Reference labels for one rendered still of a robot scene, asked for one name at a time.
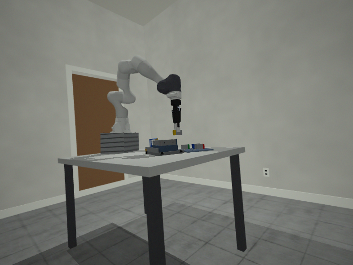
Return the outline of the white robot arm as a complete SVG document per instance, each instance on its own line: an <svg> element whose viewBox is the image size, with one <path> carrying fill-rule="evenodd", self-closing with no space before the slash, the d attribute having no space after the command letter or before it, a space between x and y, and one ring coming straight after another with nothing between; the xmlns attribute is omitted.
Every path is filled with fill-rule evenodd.
<svg viewBox="0 0 353 265"><path fill-rule="evenodd" d="M111 91L107 99L115 107L115 124L110 133L132 133L128 122L128 110L121 105L134 103L135 94L130 90L130 74L140 73L142 76L157 83L157 90L165 94L169 99L181 99L181 79L176 74L170 74L163 79L157 71L144 58L136 55L132 60L122 60L118 63L117 87L123 91Z"/></svg>

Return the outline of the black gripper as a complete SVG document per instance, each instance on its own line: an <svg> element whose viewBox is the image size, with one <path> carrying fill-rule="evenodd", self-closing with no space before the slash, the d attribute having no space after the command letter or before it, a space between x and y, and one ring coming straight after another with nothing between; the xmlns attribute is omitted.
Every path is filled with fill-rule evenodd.
<svg viewBox="0 0 353 265"><path fill-rule="evenodd" d="M173 106L172 118L174 123L174 130L176 130L176 132L180 132L181 108L179 105L181 105L180 99L171 100L171 106Z"/></svg>

